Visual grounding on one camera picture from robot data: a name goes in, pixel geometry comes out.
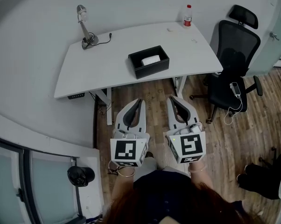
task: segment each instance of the glass door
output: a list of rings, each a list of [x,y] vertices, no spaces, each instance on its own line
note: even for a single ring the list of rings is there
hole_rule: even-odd
[[[76,189],[67,176],[71,158],[35,151],[31,157],[32,188],[42,223],[66,223],[77,217]]]
[[[0,147],[0,224],[31,223],[21,195],[21,152]]]
[[[269,39],[250,66],[248,75],[267,74],[281,57],[281,10],[276,24],[269,35]]]

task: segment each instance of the phone charging cable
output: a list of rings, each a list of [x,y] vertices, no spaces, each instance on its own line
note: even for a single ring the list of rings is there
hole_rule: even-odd
[[[235,113],[235,114],[232,116],[232,122],[231,122],[230,124],[227,124],[227,123],[225,122],[225,118],[224,118],[224,123],[225,123],[226,125],[231,125],[231,124],[233,123],[234,116],[235,116],[236,114],[238,114],[239,112],[241,112],[241,110],[242,110],[242,108],[243,108],[243,103],[242,103],[242,99],[241,99],[240,95],[237,95],[236,97],[237,97],[237,99],[240,100],[241,104],[239,105],[239,107],[238,107],[237,109],[233,109],[232,107],[229,107],[229,108],[228,108],[228,112],[227,112],[227,114],[225,115],[225,118],[226,118],[226,116],[229,114],[230,109],[232,109],[232,110],[238,110],[240,107],[241,107],[241,109],[240,109],[237,113]]]

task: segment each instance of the chair armrest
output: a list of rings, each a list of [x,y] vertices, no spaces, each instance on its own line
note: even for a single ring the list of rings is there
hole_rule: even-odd
[[[252,84],[250,87],[248,87],[246,89],[246,93],[248,94],[249,92],[253,91],[254,89],[257,89],[258,95],[262,96],[263,95],[263,89],[262,89],[262,85],[261,85],[261,82],[260,82],[259,78],[256,77],[256,76],[253,76],[253,79],[254,79],[254,84]]]

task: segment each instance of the water bottle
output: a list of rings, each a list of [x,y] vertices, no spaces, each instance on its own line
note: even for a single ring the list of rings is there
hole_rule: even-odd
[[[192,20],[192,9],[191,5],[187,5],[185,14],[184,14],[184,21],[183,26],[186,29],[189,29],[191,27],[191,20]]]

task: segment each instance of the chair headrest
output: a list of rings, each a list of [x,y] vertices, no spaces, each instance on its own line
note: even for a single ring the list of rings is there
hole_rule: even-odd
[[[259,22],[257,16],[245,7],[234,5],[229,17],[248,25],[253,29],[258,29]]]

